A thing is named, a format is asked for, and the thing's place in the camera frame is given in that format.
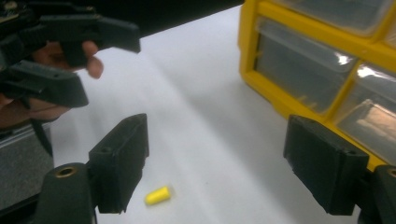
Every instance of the yellow storage drawer cabinet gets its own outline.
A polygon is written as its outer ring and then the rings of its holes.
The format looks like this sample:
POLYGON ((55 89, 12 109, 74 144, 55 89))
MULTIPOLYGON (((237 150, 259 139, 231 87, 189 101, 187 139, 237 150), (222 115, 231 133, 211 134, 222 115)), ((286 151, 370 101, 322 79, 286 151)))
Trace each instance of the yellow storage drawer cabinet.
POLYGON ((396 165, 396 2, 246 0, 240 73, 283 117, 314 119, 396 165))

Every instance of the drawer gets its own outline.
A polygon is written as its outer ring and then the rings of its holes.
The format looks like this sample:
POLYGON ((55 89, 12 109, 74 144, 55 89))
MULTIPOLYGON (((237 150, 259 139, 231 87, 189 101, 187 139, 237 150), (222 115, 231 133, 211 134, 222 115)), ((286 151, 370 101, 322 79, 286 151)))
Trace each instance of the drawer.
POLYGON ((387 36, 387 43, 396 49, 396 22, 394 22, 390 27, 390 31, 387 36))
POLYGON ((293 10, 347 30, 371 35, 387 14, 392 0, 274 0, 293 10))
POLYGON ((396 164, 395 74, 361 65, 355 79, 335 123, 377 156, 396 164))
POLYGON ((255 69, 303 105, 325 113, 357 59, 283 24, 260 19, 255 69))

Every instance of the yellow plastic frame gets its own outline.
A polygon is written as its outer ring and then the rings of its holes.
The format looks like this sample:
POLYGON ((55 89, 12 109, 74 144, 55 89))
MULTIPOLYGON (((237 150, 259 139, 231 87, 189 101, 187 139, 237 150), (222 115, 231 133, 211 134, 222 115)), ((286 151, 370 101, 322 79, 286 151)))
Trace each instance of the yellow plastic frame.
POLYGON ((388 46, 384 41, 393 21, 396 22, 396 2, 393 3, 392 7, 389 9, 389 13, 380 22, 375 33, 368 37, 361 37, 321 21, 306 17, 291 9, 282 7, 271 0, 246 0, 241 7, 238 36, 238 46, 241 50, 241 77, 255 91, 269 100, 274 109, 284 118, 287 119, 290 114, 297 114, 317 120, 353 145, 368 153, 370 155, 370 160, 367 168, 373 171, 377 165, 386 164, 386 162, 377 157, 368 148, 365 148, 363 145, 341 132, 332 123, 332 118, 339 105, 347 97, 348 91, 354 85, 353 76, 356 74, 361 63, 376 64, 396 73, 396 49, 388 46), (254 63, 258 53, 257 45, 259 33, 256 30, 258 18, 268 18, 285 24, 312 39, 337 49, 342 49, 344 52, 356 56, 359 59, 355 68, 346 79, 345 85, 338 92, 335 100, 325 114, 317 114, 306 105, 302 105, 298 99, 290 96, 275 83, 254 70, 254 63))

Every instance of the human hand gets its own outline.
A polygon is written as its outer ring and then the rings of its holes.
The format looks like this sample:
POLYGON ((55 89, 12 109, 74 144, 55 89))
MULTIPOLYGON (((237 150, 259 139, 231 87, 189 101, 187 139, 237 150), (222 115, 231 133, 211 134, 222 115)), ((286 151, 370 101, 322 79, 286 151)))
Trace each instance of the human hand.
MULTIPOLYGON (((103 64, 93 55, 98 51, 97 46, 91 41, 85 41, 81 46, 88 59, 86 69, 93 78, 99 78, 104 70, 103 64)), ((46 47, 32 54, 36 62, 47 66, 58 67, 66 70, 74 70, 67 64, 59 43, 48 43, 46 47)), ((27 119, 56 119, 70 108, 30 99, 31 108, 26 109, 20 101, 8 99, 0 93, 0 129, 5 129, 27 119)))

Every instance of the screw hole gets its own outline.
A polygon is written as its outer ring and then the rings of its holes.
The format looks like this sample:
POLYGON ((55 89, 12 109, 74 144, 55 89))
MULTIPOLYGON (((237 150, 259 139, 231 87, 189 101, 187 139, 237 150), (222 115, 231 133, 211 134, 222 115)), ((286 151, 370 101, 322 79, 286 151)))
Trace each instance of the screw hole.
POLYGON ((65 167, 62 170, 60 170, 58 173, 56 173, 56 177, 58 178, 64 178, 64 177, 69 177, 70 175, 73 175, 77 172, 77 169, 75 167, 65 167))

